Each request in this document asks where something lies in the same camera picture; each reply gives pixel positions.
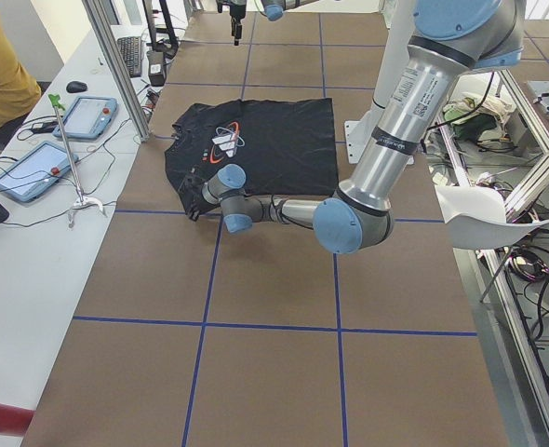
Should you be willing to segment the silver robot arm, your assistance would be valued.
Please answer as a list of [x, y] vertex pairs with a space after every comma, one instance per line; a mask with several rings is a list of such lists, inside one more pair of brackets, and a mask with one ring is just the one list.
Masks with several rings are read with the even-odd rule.
[[[291, 9], [303, 7], [315, 3], [316, 0], [262, 0], [261, 14], [269, 21], [276, 21], [283, 17], [284, 13]], [[217, 12], [222, 13], [226, 8], [229, 11], [231, 23], [231, 36], [234, 45], [238, 46], [242, 39], [243, 23], [242, 20], [247, 14], [246, 0], [217, 0]]]
[[179, 194], [188, 217], [220, 209], [232, 234], [254, 223], [313, 229], [332, 253], [354, 253], [383, 242], [394, 218], [389, 194], [420, 140], [446, 104], [458, 78], [516, 65], [523, 49], [523, 1], [399, 1], [391, 18], [379, 80], [382, 105], [358, 126], [370, 135], [350, 178], [323, 201], [247, 196], [246, 173], [224, 167], [210, 179], [190, 173]]

